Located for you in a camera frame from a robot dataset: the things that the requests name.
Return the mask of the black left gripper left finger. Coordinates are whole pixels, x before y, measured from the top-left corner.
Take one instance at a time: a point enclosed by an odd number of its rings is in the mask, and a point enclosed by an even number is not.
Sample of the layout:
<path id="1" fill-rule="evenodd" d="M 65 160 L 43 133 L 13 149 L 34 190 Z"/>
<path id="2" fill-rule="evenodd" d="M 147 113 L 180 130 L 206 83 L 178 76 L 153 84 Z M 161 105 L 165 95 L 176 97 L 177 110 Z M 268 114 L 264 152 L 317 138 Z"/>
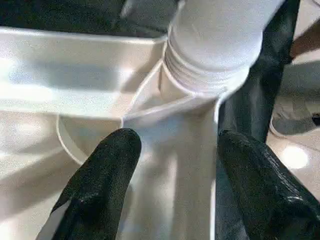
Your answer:
<path id="1" fill-rule="evenodd" d="M 38 240 L 114 240 L 142 143 L 131 128 L 104 138 L 70 178 Z"/>

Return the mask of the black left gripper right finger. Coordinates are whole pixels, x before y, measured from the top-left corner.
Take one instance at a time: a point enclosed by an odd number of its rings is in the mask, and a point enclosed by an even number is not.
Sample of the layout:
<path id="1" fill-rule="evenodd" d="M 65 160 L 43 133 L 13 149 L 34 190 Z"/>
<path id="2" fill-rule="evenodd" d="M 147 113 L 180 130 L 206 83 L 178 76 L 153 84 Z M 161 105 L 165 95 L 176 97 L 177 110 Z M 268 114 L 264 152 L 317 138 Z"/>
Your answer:
<path id="1" fill-rule="evenodd" d="M 320 203 L 263 142 L 224 130 L 218 157 L 251 240 L 318 240 Z"/>

